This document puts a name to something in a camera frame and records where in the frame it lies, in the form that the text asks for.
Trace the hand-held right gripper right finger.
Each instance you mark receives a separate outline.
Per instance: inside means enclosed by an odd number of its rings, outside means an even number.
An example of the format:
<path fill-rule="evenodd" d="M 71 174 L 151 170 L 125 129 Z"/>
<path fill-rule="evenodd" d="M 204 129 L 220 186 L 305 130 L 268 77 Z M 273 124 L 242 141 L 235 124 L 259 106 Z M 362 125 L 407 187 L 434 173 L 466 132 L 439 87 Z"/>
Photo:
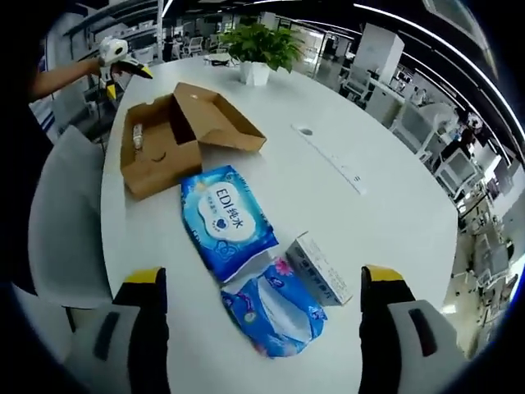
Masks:
<path fill-rule="evenodd" d="M 361 269 L 360 393 L 444 393 L 466 364 L 457 333 L 400 273 Z"/>

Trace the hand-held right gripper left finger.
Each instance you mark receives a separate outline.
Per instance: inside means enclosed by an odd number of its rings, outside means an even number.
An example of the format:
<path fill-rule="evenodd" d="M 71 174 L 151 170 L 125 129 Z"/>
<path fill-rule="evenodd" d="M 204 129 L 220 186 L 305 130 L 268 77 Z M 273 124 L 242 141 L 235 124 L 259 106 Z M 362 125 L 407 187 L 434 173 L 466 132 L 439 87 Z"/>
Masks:
<path fill-rule="evenodd" d="M 76 329 L 67 370 L 89 393 L 168 393 L 168 339 L 166 269 L 137 270 Z"/>

